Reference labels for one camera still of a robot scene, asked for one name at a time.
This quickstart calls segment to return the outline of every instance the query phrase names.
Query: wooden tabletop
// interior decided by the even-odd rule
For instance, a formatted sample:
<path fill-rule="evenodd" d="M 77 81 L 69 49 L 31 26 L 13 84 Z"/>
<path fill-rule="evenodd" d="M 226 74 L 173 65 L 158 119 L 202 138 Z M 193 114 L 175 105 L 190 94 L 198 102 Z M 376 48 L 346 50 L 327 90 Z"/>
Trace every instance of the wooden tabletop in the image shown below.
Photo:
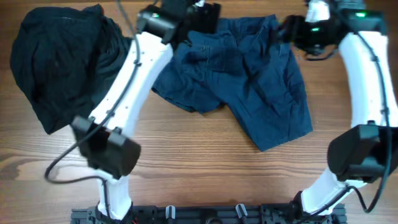
<path fill-rule="evenodd" d="M 0 2 L 0 223 L 68 223 L 72 208 L 96 205 L 95 181 L 51 185 L 43 180 L 49 163 L 74 140 L 69 127 L 48 136 L 30 103 L 18 89 L 9 68 L 11 45 L 24 16 L 35 7 L 83 9 L 96 1 L 2 0 Z M 304 15 L 302 0 L 219 0 L 223 17 Z M 389 61 L 395 86 L 398 78 L 398 13 L 395 0 L 368 0 L 382 10 L 389 24 Z M 135 21 L 149 1 L 128 1 Z M 105 15 L 127 33 L 116 5 L 100 1 Z M 135 205 L 259 205 L 287 203 L 310 186 L 327 167 L 329 142 L 349 129 L 350 95 L 346 70 L 339 56 L 306 62 L 295 51 L 307 87 L 314 132 L 279 147 L 259 152 L 229 109 L 205 115 L 188 113 L 150 93 L 140 115 L 134 140 L 142 155 L 131 173 Z M 75 151 L 56 167 L 59 179 L 89 173 Z M 398 223 L 398 173 L 390 176 L 375 211 L 365 215 L 355 195 L 344 203 L 349 223 Z M 362 188 L 367 203 L 378 182 Z"/>

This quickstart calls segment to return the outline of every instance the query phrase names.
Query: black fabric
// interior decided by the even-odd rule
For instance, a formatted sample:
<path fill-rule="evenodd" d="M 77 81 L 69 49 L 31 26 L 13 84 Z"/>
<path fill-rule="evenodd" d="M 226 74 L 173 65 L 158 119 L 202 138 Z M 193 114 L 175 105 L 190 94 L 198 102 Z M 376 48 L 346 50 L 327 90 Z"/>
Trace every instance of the black fabric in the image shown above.
<path fill-rule="evenodd" d="M 100 5 L 82 11 L 40 7 L 26 15 L 10 64 L 47 134 L 91 113 L 116 78 L 130 43 Z"/>
<path fill-rule="evenodd" d="M 220 19 L 191 31 L 153 91 L 187 111 L 227 104 L 260 151 L 312 131 L 305 85 L 289 44 L 269 45 L 275 16 Z"/>

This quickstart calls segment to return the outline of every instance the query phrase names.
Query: denim fabric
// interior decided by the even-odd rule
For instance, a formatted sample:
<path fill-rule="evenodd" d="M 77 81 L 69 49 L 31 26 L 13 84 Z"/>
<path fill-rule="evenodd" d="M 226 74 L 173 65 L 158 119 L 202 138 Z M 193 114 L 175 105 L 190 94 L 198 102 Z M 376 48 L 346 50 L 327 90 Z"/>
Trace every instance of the denim fabric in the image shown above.
<path fill-rule="evenodd" d="M 153 90 L 187 111 L 226 104 L 260 151 L 312 131 L 305 85 L 289 44 L 270 44 L 275 15 L 220 19 L 191 31 Z"/>

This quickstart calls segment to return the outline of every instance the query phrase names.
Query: folded fabric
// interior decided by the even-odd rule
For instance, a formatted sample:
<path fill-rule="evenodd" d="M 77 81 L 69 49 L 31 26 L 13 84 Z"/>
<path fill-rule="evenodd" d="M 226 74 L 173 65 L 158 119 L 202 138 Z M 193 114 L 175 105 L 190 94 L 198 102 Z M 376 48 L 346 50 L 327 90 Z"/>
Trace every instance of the folded fabric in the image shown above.
<path fill-rule="evenodd" d="M 100 5 L 82 11 L 40 7 L 26 15 L 10 64 L 46 133 L 91 113 L 116 78 L 130 43 Z"/>
<path fill-rule="evenodd" d="M 227 104 L 260 151 L 312 131 L 305 85 L 289 44 L 270 44 L 276 16 L 220 19 L 190 32 L 153 91 L 187 111 Z"/>

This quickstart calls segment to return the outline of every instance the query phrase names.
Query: cloth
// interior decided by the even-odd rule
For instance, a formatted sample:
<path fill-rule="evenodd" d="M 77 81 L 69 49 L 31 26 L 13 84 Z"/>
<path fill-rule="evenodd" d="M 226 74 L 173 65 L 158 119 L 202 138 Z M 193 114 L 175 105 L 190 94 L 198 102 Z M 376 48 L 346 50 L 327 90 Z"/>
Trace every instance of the cloth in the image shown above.
<path fill-rule="evenodd" d="M 187 110 L 231 109 L 260 151 L 312 131 L 305 85 L 289 44 L 269 44 L 276 16 L 220 19 L 191 31 L 152 90 Z"/>
<path fill-rule="evenodd" d="M 130 43 L 100 5 L 82 11 L 40 7 L 26 15 L 10 64 L 47 134 L 76 115 L 88 117 L 111 87 Z"/>

